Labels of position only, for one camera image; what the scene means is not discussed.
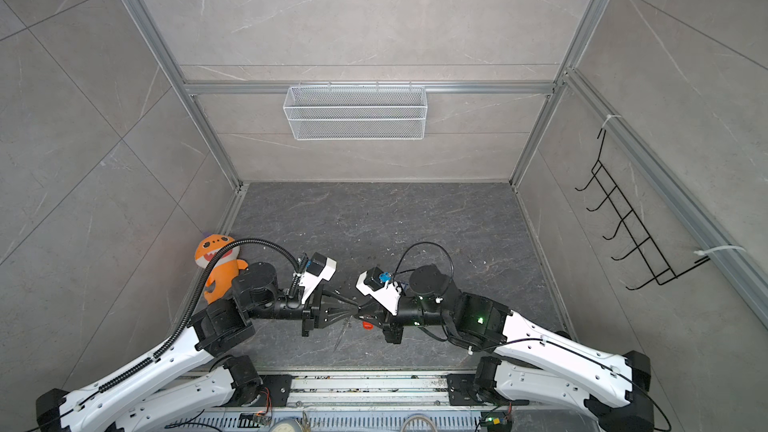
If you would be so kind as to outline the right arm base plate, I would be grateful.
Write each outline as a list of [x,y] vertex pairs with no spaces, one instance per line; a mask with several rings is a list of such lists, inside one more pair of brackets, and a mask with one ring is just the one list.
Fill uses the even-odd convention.
[[527,406],[529,400],[512,400],[502,397],[495,389],[496,381],[478,378],[473,374],[448,374],[445,376],[449,403],[452,406],[479,406],[481,404]]

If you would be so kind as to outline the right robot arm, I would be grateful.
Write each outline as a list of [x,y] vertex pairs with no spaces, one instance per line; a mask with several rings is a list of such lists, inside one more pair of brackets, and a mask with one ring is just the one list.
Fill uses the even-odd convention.
[[434,264],[415,269],[407,283],[374,267],[357,290],[368,303],[362,321],[389,343],[405,327],[439,326],[447,342],[482,354],[473,389],[490,402],[534,401],[568,407],[597,420],[603,431],[651,431],[649,358],[638,351],[613,354],[541,327],[508,306],[463,292]]

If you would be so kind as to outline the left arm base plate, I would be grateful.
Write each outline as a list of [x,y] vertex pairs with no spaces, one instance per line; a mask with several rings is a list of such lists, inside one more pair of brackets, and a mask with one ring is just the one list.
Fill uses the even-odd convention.
[[261,376],[256,382],[247,384],[236,400],[238,406],[265,408],[286,407],[291,392],[293,376],[287,374]]

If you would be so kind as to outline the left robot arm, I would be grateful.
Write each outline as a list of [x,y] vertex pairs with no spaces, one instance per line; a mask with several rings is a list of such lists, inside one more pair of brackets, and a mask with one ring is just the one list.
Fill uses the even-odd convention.
[[238,264],[229,290],[200,311],[188,309],[162,344],[88,386],[41,395],[39,429],[148,430],[187,412],[264,399],[252,360],[230,350],[254,336],[256,319],[296,320],[307,335],[354,314],[355,301],[324,287],[335,266],[317,255],[301,269],[297,288],[283,292],[271,264]]

